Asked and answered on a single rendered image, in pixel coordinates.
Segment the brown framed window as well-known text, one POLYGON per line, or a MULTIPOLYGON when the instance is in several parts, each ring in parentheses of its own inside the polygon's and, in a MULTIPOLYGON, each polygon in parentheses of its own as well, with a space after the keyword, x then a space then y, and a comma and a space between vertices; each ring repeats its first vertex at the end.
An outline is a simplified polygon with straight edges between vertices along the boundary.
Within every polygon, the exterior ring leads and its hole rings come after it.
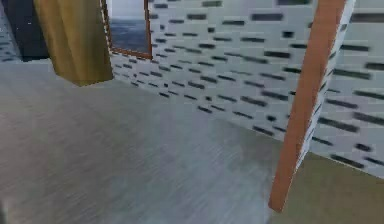
POLYGON ((100 0, 112 52, 152 59, 149 0, 100 0))

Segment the yellow-brown wooden room door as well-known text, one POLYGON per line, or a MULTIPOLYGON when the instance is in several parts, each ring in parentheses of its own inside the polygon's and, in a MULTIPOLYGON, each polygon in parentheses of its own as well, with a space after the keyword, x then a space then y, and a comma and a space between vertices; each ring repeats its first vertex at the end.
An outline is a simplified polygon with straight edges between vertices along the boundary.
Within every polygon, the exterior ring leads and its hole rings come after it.
POLYGON ((100 0, 33 0, 55 73, 77 85, 113 79, 100 0))

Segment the orange-brown wooden door frame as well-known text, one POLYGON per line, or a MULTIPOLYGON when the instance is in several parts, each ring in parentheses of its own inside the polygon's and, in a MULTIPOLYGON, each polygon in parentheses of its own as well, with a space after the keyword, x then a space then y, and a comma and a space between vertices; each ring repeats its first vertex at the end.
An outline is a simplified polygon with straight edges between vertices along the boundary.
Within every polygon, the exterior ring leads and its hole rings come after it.
POLYGON ((309 150, 306 138, 312 137, 319 90, 324 77, 332 70, 329 58, 340 49, 344 33, 342 21, 351 16, 356 0, 318 0, 311 26, 296 95, 284 136, 280 158, 270 192, 269 207, 282 212, 294 175, 309 150))

